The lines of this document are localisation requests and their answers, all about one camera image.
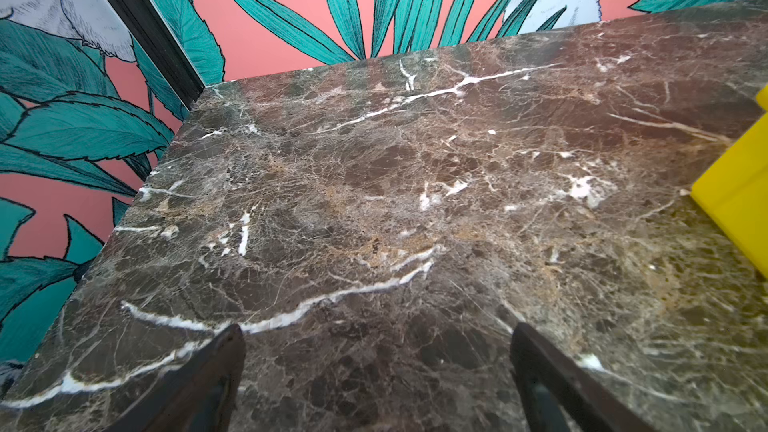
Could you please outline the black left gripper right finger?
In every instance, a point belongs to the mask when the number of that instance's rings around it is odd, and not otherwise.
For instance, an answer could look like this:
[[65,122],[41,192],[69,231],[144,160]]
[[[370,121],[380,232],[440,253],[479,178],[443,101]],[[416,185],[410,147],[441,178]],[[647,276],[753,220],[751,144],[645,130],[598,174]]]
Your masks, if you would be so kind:
[[513,329],[512,375],[532,431],[651,431],[653,428],[528,323]]

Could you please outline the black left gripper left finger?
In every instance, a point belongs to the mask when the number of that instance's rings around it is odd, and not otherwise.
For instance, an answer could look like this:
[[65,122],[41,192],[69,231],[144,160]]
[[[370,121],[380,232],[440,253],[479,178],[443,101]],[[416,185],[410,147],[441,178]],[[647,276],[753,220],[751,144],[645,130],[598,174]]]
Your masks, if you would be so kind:
[[232,324],[163,379],[109,431],[227,431],[244,370],[245,340]]

